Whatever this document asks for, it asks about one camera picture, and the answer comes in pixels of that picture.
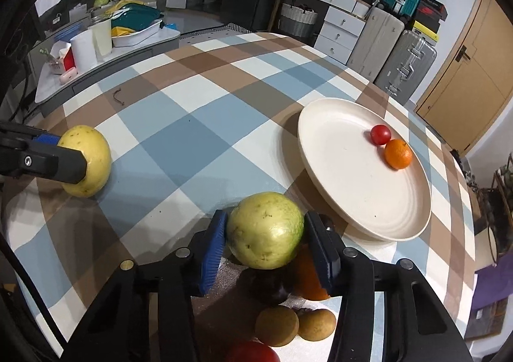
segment gray suitcase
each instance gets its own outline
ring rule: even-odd
[[[404,106],[437,58],[437,51],[412,31],[404,31],[374,84]]]
[[[347,67],[374,81],[396,45],[404,24],[393,15],[373,8],[356,42]]]

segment red cherry tomato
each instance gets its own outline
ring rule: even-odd
[[[385,125],[376,125],[370,130],[370,138],[376,145],[384,145],[392,138],[392,133]]]
[[[280,358],[263,343],[244,342],[229,351],[225,362],[280,362]]]

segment green cup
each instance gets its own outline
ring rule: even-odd
[[[103,5],[106,5],[110,2],[110,0],[94,0],[94,7],[101,8]]]

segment kitchen counter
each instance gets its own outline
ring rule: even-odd
[[[120,262],[162,259],[186,245],[214,210],[262,191],[284,193],[303,211],[331,216],[347,246],[373,259],[412,259],[464,333],[475,266],[469,195],[448,148],[414,113],[325,54],[270,33],[184,46],[130,69],[90,86],[39,124],[55,134],[79,124],[102,132],[113,160],[102,191],[72,198],[60,184],[28,176],[4,187],[6,238],[66,338]],[[359,238],[315,189],[299,154],[297,124],[301,109],[322,97],[371,109],[415,150],[433,199],[430,223],[418,238],[402,243]],[[242,269],[222,259],[211,293],[193,300],[198,346],[213,352],[205,361],[220,360],[233,341],[252,336],[261,305],[235,287]],[[32,300],[28,303],[60,352]],[[338,314],[341,299],[291,303]],[[372,361],[378,361],[382,293],[375,296],[374,327]],[[282,362],[325,362],[331,343],[332,337],[320,342],[296,337],[275,350]]]
[[[178,48],[179,37],[179,31],[162,28],[137,45],[113,46],[112,51],[96,67],[76,76],[65,85],[61,85],[60,76],[53,74],[48,63],[45,63],[39,75],[34,101],[40,104],[43,116],[47,116],[66,100],[101,79],[144,59]]]

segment black box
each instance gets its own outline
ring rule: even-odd
[[[445,21],[447,19],[447,9],[445,9],[445,5],[441,4],[437,0],[420,0],[419,2],[419,8],[422,5],[425,5],[427,7],[430,7],[435,12],[438,12],[438,15],[442,21]]]
[[[414,21],[420,22],[423,26],[429,28],[434,33],[438,33],[438,28],[440,28],[440,22],[437,17],[431,17],[429,15],[420,12],[418,9],[416,10],[414,17]]]

